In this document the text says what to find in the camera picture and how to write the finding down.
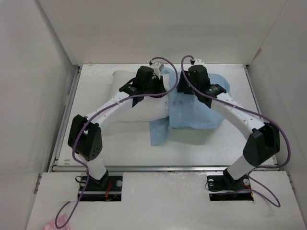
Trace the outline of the light blue pillowcase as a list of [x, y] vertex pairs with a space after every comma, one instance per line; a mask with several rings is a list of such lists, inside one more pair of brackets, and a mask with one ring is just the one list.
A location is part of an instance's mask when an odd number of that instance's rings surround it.
[[171, 130], [216, 129], [224, 117], [198, 101], [195, 95], [178, 93], [176, 90], [151, 105], [154, 117], [149, 121], [152, 146], [166, 142]]

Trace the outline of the white pillow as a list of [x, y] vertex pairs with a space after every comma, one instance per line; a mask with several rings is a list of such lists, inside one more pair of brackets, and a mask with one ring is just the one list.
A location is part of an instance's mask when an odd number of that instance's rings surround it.
[[[134, 78], [135, 72], [117, 70], [113, 72], [113, 83], [109, 98], [113, 98], [119, 88]], [[151, 122], [169, 116], [169, 96], [162, 98], [145, 97], [133, 108], [121, 114], [118, 122]]]

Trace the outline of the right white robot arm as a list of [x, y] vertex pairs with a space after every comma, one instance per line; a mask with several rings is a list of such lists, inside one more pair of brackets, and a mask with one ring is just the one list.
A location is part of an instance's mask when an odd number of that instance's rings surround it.
[[242, 155], [223, 172], [222, 183], [226, 188], [237, 186], [248, 172], [259, 167], [280, 151], [280, 131], [272, 123], [263, 121], [240, 110], [227, 90], [212, 84], [203, 65], [192, 65], [180, 74], [177, 91], [194, 94], [198, 101], [222, 115], [246, 139]]

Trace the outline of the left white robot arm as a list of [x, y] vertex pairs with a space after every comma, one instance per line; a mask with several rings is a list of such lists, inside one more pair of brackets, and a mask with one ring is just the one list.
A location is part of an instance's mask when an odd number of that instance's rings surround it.
[[135, 77], [121, 86], [103, 106], [87, 116], [76, 115], [73, 118], [68, 145], [81, 157], [95, 189], [104, 189], [108, 181], [108, 171], [101, 153], [103, 130], [144, 98], [162, 98], [166, 95], [161, 75], [163, 67], [161, 62], [139, 67]]

